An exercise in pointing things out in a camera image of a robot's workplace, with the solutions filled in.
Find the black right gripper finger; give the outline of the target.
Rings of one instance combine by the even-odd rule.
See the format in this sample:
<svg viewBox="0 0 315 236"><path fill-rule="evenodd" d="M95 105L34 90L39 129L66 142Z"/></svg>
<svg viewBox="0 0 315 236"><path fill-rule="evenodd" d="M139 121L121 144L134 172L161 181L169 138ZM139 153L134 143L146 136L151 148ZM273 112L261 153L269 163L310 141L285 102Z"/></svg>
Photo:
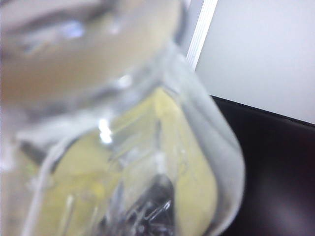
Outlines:
<svg viewBox="0 0 315 236"><path fill-rule="evenodd" d="M156 175L126 215L128 236L174 236L174 187L166 175Z"/></svg>

